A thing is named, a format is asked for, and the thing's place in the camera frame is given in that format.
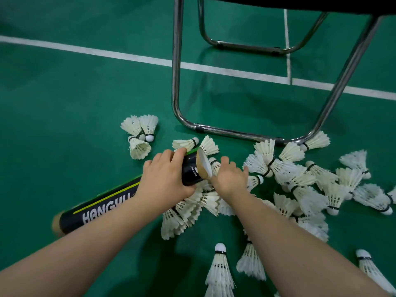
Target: person's left arm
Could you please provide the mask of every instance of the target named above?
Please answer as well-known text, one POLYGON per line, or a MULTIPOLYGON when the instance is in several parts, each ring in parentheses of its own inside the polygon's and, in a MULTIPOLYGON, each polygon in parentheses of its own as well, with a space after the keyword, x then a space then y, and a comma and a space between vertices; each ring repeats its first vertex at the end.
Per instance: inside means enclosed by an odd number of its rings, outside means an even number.
POLYGON ((81 296, 140 229, 194 188, 181 182, 185 148, 145 162, 136 195, 0 272, 1 295, 81 296))

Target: white court line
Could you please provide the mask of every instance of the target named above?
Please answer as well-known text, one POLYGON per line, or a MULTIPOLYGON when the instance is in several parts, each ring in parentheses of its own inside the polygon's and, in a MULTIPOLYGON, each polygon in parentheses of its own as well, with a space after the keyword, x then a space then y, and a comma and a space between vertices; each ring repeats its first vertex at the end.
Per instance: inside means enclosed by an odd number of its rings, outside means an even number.
MULTIPOLYGON (((288 27, 288 10, 283 10, 283 16, 285 20, 285 43, 286 48, 290 48, 289 44, 289 27, 288 27)), ((291 84, 291 63, 290 63, 290 53, 286 54, 286 66, 288 70, 288 84, 291 84)))
MULTIPOLYGON (((79 46, 73 46, 73 45, 51 43, 48 41, 38 41, 38 40, 24 39, 24 38, 13 38, 13 37, 0 35, 0 42, 10 43, 10 44, 18 44, 18 45, 29 45, 29 46, 43 47, 43 48, 63 50, 63 51, 70 51, 70 52, 76 52, 76 53, 82 53, 82 54, 90 54, 90 55, 96 55, 96 56, 102 56, 102 57, 109 57, 109 58, 114 58, 114 59, 144 62, 144 63, 156 64, 156 65, 161 65, 161 66, 172 66, 172 61, 168 60, 168 59, 160 59, 160 58, 155 58, 155 57, 133 55, 133 54, 127 54, 127 53, 121 53, 121 52, 113 52, 113 51, 85 48, 85 47, 79 47, 79 46)), ((207 72, 207 73, 213 73, 213 74, 227 75, 227 76, 240 77, 240 78, 246 78, 246 79, 254 79, 254 80, 265 81, 265 82, 274 82, 274 83, 278 83, 278 84, 289 84, 288 78, 281 77, 281 76, 252 73, 252 72, 245 72, 245 71, 225 69, 225 68, 218 68, 218 67, 214 67, 214 66, 206 66, 203 64, 194 64, 194 63, 188 63, 188 62, 182 62, 181 67, 183 69, 187 69, 187 70, 195 70, 195 71, 201 71, 201 72, 207 72)), ((292 84, 297 85, 297 86, 302 86, 302 87, 314 88, 314 89, 323 89, 326 91, 330 91, 333 87, 333 84, 298 79, 298 78, 292 78, 292 84)), ((374 98, 387 99, 387 100, 396 100, 396 93, 390 93, 390 92, 386 92, 386 91, 377 91, 374 89, 362 89, 359 87, 347 86, 344 89, 344 92, 349 93, 349 94, 359 95, 359 96, 374 97, 374 98)))

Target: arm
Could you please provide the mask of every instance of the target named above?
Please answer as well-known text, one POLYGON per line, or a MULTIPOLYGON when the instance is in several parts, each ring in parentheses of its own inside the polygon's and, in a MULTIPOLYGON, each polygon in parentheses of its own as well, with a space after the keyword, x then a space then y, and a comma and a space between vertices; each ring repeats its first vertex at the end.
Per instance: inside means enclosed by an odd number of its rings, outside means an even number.
POLYGON ((282 297, 388 296, 329 245, 290 223, 246 190, 242 172, 227 157, 212 183, 233 208, 282 297))
POLYGON ((83 295, 134 234, 194 193, 181 182, 185 152, 165 150, 146 161, 133 198, 1 271, 1 295, 83 295))

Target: chair frame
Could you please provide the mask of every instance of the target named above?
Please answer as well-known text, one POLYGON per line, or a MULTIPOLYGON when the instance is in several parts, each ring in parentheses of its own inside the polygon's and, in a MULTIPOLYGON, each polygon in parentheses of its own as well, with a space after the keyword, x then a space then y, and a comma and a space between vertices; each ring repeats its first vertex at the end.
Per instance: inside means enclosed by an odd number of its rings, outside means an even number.
MULTIPOLYGON (((271 137, 262 134, 254 134, 247 132, 240 132, 230 129, 224 129, 219 127, 213 127, 209 125, 203 125, 198 123, 193 123, 187 120, 180 111, 179 106, 179 89, 180 89, 180 65, 181 65, 181 44, 182 44, 182 31, 183 31, 183 7, 184 0, 174 0, 174 15, 173 15, 173 58, 172 58, 172 110, 176 118, 181 122, 181 124, 186 127, 195 130, 198 133, 211 133, 225 135, 229 137, 235 137, 239 139, 248 139, 254 141, 264 141, 266 139, 275 139, 277 145, 284 145, 288 142, 295 142, 297 144, 302 144, 305 141, 312 138, 317 134, 324 122, 328 118, 332 109, 336 105, 338 99, 344 91, 349 79, 354 73, 360 59, 362 58, 364 52, 367 50, 371 40, 376 33, 383 16, 370 15, 364 29, 362 30, 358 40, 356 41, 348 59, 346 60, 344 67, 342 68, 337 81, 335 82, 333 89, 330 91, 329 96, 320 111, 313 128, 305 135, 293 139, 284 139, 281 137, 271 137)), ((217 48, 228 48, 239 51, 249 51, 266 53, 270 55, 284 55, 295 52, 301 49, 312 37, 315 31, 318 29, 320 24, 327 17, 327 12, 322 12, 312 28, 305 35, 304 39, 295 45, 294 47, 287 49, 280 48, 265 48, 265 47, 255 47, 246 46, 240 44, 227 43, 224 41, 216 41, 211 39, 205 31, 205 19, 204 19, 204 0, 198 0, 198 16, 200 32, 202 37, 212 46, 217 48)))

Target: folding chair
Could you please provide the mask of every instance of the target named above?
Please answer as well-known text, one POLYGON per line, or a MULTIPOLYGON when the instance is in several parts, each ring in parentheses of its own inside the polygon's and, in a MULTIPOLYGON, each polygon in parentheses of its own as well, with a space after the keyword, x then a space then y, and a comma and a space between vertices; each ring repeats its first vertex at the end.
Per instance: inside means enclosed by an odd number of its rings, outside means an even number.
POLYGON ((341 96, 344 88, 346 87, 349 79, 354 73, 360 59, 362 58, 364 52, 369 46, 375 32, 377 31, 381 20, 384 15, 395 14, 395 10, 392 6, 388 6, 382 2, 373 3, 365 2, 362 4, 357 4, 355 1, 350 1, 348 5, 343 2, 340 5, 325 4, 320 5, 318 2, 312 1, 284 1, 277 0, 219 0, 238 4, 253 5, 259 7, 272 7, 272 8, 287 8, 296 10, 314 10, 321 11, 322 13, 312 26, 312 28, 305 35, 303 40, 295 45, 294 47, 287 49, 280 48, 267 48, 267 47, 256 47, 247 46, 241 44, 233 44, 225 41, 217 41, 211 39, 205 31, 205 17, 204 17, 204 0, 198 0, 198 16, 199 16, 199 27, 202 37, 212 46, 222 49, 233 49, 246 52, 257 52, 263 54, 269 54, 273 56, 279 56, 284 54, 289 54, 301 49, 308 40, 312 37, 315 31, 318 29, 320 24, 328 15, 328 12, 344 12, 344 13, 355 13, 355 14, 369 14, 369 19, 361 32, 359 39, 355 43, 348 59, 346 60, 341 73, 335 82, 333 89, 324 104, 312 130, 307 134, 297 137, 294 139, 284 139, 281 137, 270 137, 262 134, 246 133, 240 131, 234 131, 230 129, 223 129, 218 127, 212 127, 209 125, 202 125, 198 123, 192 123, 187 120, 180 111, 179 107, 179 85, 180 85, 180 62, 181 62, 181 42, 182 42, 182 27, 183 27, 183 3, 184 0, 174 0, 174 16, 173 16, 173 60, 172 60, 172 109, 176 118, 181 122, 181 124, 186 127, 195 130, 199 133, 213 133, 220 134, 229 137, 235 137, 239 139, 249 139, 255 141, 264 141, 265 139, 275 139, 276 144, 283 145, 288 142, 296 142, 297 144, 302 144, 306 140, 312 138, 317 134, 337 103, 339 97, 341 96))

